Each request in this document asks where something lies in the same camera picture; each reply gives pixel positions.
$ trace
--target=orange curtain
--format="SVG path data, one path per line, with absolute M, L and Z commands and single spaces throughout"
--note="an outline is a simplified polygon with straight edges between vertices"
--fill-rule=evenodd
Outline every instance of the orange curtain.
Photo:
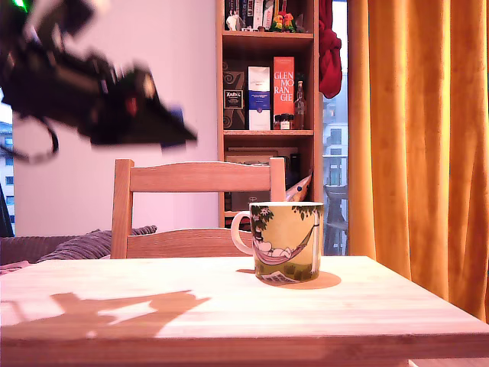
M 487 0 L 348 2 L 349 250 L 489 321 Z

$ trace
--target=mug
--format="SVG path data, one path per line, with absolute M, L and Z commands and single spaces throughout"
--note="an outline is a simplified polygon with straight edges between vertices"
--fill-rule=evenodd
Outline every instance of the mug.
M 319 276 L 324 205 L 309 202 L 250 203 L 231 223 L 231 237 L 254 256 L 255 275 L 265 281 L 297 283 Z M 239 237 L 239 223 L 251 222 L 252 248 Z

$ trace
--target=black cable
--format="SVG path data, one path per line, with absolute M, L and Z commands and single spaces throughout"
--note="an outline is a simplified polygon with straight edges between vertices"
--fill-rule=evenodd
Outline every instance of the black cable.
M 46 127 L 46 130 L 48 130 L 51 135 L 51 139 L 53 141 L 53 149 L 51 151 L 48 151 L 47 153 L 38 153 L 36 155 L 29 156 L 25 153 L 18 151 L 17 149 L 7 148 L 2 144 L 0 144 L 0 149 L 6 151 L 13 158 L 16 158 L 20 161 L 29 164 L 39 164 L 45 161 L 49 161 L 50 159 L 53 159 L 56 156 L 57 152 L 60 150 L 58 137 L 56 135 L 56 132 L 54 132 L 53 128 L 51 128 L 49 122 L 47 122 L 45 117 L 38 118 L 38 121 L 41 122 Z

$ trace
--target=wooden table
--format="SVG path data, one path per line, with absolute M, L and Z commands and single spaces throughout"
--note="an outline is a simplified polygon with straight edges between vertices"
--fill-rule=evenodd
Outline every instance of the wooden table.
M 489 325 L 364 257 L 272 286 L 252 258 L 46 261 L 0 278 L 7 365 L 407 365 L 488 357 Z

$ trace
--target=mug handle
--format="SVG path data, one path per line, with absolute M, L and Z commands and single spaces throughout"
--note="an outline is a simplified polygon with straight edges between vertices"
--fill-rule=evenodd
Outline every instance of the mug handle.
M 251 216 L 250 212 L 249 211 L 239 212 L 233 218 L 231 222 L 231 239 L 239 251 L 244 252 L 247 255 L 253 255 L 253 248 L 247 247 L 241 240 L 241 237 L 239 236 L 239 223 L 244 216 L 250 218 Z

